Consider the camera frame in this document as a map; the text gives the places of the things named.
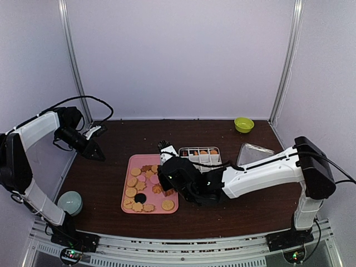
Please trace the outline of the tan swirl cookie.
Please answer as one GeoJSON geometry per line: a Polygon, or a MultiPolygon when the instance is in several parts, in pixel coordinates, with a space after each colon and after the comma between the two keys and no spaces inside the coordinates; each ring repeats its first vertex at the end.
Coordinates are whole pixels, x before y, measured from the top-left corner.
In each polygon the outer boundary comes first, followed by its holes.
{"type": "Polygon", "coordinates": [[[170,196],[170,195],[172,195],[174,193],[175,193],[174,189],[169,189],[169,190],[164,192],[164,195],[165,195],[165,197],[168,197],[168,196],[170,196]]]}

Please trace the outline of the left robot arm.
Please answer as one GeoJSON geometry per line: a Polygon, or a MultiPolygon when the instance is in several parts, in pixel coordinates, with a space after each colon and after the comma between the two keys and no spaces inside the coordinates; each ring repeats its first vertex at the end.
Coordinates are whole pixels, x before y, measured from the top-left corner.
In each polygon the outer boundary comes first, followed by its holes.
{"type": "Polygon", "coordinates": [[[100,123],[82,134],[77,130],[81,117],[76,107],[54,108],[1,134],[1,185],[52,227],[60,228],[57,235],[68,247],[76,246],[80,235],[75,231],[70,214],[36,184],[26,152],[42,138],[54,134],[56,140],[65,142],[84,158],[105,161],[94,137],[102,135],[107,128],[100,123]]]}

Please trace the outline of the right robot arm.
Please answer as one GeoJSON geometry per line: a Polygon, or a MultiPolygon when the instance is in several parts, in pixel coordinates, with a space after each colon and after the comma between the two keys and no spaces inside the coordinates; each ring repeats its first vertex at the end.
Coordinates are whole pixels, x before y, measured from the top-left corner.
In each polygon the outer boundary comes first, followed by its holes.
{"type": "Polygon", "coordinates": [[[336,184],[326,154],[305,136],[294,141],[294,146],[274,156],[242,166],[226,162],[201,172],[197,162],[179,156],[173,145],[162,140],[158,144],[159,181],[164,191],[174,189],[197,205],[214,205],[222,197],[235,199],[276,185],[299,183],[302,192],[293,227],[285,233],[285,241],[295,246],[306,237],[323,201],[334,194],[336,184]]]}

